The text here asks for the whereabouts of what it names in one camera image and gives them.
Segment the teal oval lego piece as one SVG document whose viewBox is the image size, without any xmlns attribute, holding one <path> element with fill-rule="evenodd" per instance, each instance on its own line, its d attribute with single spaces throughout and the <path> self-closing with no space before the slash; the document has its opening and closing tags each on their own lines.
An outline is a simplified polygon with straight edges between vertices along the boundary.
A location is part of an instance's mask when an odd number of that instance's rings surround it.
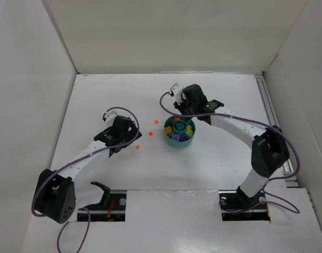
<svg viewBox="0 0 322 253">
<path fill-rule="evenodd" d="M 174 127 L 178 130 L 178 131 L 184 131 L 187 127 L 186 123 L 183 122 L 177 122 L 174 124 Z"/>
</svg>

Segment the green square lego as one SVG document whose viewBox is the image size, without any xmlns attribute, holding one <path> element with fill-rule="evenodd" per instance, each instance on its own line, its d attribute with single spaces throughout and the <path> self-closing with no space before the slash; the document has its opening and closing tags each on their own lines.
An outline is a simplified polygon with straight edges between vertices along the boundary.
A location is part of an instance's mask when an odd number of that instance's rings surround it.
<svg viewBox="0 0 322 253">
<path fill-rule="evenodd" d="M 187 129 L 186 130 L 186 135 L 190 139 L 190 138 L 192 138 L 194 136 L 194 132 L 191 129 Z"/>
</svg>

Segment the dark purple long lego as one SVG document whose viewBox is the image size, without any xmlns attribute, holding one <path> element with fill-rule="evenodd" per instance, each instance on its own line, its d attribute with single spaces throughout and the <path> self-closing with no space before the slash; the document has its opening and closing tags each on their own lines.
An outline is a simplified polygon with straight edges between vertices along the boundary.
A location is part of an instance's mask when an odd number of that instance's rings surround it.
<svg viewBox="0 0 322 253">
<path fill-rule="evenodd" d="M 186 134 L 184 135 L 181 135 L 180 138 L 179 138 L 179 142 L 186 142 L 190 139 L 189 136 L 187 136 Z"/>
</svg>

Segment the yellow orange square lego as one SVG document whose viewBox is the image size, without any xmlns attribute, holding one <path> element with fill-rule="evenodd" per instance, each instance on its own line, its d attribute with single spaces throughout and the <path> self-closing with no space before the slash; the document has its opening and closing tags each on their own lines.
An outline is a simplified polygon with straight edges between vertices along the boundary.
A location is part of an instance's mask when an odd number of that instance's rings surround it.
<svg viewBox="0 0 322 253">
<path fill-rule="evenodd" d="M 173 128 L 171 126 L 167 126 L 164 128 L 166 135 L 171 135 L 173 133 Z"/>
</svg>

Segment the lavender square lego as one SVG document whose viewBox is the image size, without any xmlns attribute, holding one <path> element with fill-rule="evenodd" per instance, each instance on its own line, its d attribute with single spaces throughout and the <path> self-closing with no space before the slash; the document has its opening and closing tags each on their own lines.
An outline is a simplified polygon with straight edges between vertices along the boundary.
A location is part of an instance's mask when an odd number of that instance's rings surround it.
<svg viewBox="0 0 322 253">
<path fill-rule="evenodd" d="M 173 134 L 171 134 L 170 139 L 172 141 L 179 142 L 180 136 L 178 134 L 173 133 Z"/>
</svg>

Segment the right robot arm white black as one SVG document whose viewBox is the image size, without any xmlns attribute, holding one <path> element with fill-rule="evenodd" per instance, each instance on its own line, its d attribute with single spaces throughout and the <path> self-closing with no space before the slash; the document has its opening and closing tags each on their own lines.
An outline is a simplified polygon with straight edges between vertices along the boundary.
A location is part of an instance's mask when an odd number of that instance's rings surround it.
<svg viewBox="0 0 322 253">
<path fill-rule="evenodd" d="M 290 158 L 286 141 L 277 133 L 280 131 L 277 126 L 260 127 L 237 119 L 237 115 L 222 102 L 208 101 L 197 84 L 180 87 L 176 83 L 170 88 L 170 92 L 175 97 L 173 105 L 181 114 L 199 114 L 199 120 L 225 130 L 251 149 L 252 168 L 237 189 L 239 198 L 253 198 L 272 174 Z"/>
</svg>

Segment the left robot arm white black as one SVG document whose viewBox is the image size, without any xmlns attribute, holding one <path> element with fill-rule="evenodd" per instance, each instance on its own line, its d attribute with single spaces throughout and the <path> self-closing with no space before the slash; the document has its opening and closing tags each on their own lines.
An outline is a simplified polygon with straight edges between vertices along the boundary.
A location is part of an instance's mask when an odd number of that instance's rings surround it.
<svg viewBox="0 0 322 253">
<path fill-rule="evenodd" d="M 45 169 L 39 175 L 31 212 L 62 224 L 79 209 L 76 183 L 88 172 L 142 136 L 137 119 L 115 115 L 106 120 L 107 128 L 71 162 L 56 170 Z"/>
</svg>

